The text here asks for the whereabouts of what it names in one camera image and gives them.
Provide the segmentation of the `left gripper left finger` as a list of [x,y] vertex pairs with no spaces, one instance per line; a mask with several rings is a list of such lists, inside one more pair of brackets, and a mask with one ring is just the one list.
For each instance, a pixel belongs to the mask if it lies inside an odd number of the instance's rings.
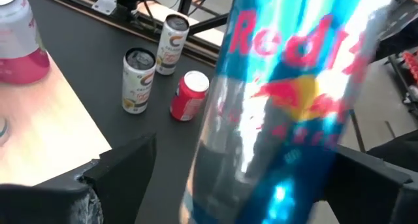
[[156,155],[156,135],[148,133],[39,185],[3,184],[1,222],[132,224]]

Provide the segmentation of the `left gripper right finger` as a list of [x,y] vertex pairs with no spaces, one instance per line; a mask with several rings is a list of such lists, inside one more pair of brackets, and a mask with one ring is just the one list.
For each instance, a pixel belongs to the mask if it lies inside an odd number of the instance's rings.
[[417,224],[417,173],[338,146],[322,199],[340,224]]

